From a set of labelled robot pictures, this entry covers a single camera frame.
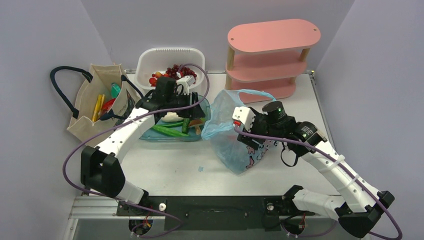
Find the blue plastic grocery bag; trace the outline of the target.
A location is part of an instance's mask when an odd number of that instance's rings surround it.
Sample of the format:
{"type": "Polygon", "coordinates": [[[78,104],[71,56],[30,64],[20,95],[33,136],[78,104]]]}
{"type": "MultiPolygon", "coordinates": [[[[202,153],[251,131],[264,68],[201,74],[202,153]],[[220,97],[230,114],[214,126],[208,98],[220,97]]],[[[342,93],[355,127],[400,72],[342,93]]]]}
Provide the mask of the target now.
{"type": "Polygon", "coordinates": [[[268,150],[278,145],[276,141],[265,140],[255,150],[237,140],[238,133],[234,131],[232,114],[236,107],[245,106],[240,98],[241,93],[275,100],[270,93],[258,90],[221,90],[210,105],[211,118],[206,121],[201,133],[203,140],[210,141],[213,151],[225,167],[236,175],[251,169],[264,158],[268,150]]]}

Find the beige canvas tote bag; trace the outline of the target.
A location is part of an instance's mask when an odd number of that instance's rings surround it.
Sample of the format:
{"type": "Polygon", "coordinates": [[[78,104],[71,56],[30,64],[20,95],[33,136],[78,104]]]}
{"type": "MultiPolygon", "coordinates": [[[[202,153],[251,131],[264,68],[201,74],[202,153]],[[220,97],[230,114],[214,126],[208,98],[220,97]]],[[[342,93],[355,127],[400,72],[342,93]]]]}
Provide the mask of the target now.
{"type": "Polygon", "coordinates": [[[107,129],[121,125],[141,99],[139,89],[128,79],[121,65],[91,65],[89,70],[58,66],[51,70],[52,86],[71,111],[67,131],[86,141],[107,129]],[[62,70],[80,73],[83,83],[71,102],[56,81],[62,70]]]}

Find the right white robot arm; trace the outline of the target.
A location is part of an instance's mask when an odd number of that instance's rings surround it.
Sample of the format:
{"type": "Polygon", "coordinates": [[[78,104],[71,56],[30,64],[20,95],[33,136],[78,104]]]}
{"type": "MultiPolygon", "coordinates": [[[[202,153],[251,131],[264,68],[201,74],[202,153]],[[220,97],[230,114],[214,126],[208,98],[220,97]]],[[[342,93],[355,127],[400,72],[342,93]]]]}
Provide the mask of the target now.
{"type": "Polygon", "coordinates": [[[266,140],[281,142],[284,150],[313,166],[337,191],[337,195],[325,195],[294,185],[282,197],[286,213],[326,216],[350,235],[363,238],[394,202],[392,193],[380,191],[360,177],[313,123],[287,115],[282,102],[267,103],[261,111],[236,107],[232,119],[239,142],[254,150],[266,140]]]}

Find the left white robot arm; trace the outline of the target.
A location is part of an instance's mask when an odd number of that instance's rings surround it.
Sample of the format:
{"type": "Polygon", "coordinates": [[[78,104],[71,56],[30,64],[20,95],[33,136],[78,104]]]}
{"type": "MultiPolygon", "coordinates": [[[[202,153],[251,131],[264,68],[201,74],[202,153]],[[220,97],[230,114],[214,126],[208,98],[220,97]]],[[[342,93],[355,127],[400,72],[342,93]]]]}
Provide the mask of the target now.
{"type": "Polygon", "coordinates": [[[126,180],[121,163],[132,145],[167,113],[188,119],[205,116],[198,93],[190,91],[194,82],[192,75],[179,80],[160,77],[155,88],[135,104],[123,127],[96,146],[82,150],[81,183],[107,197],[128,202],[136,215],[145,214],[149,210],[149,193],[126,180]]]}

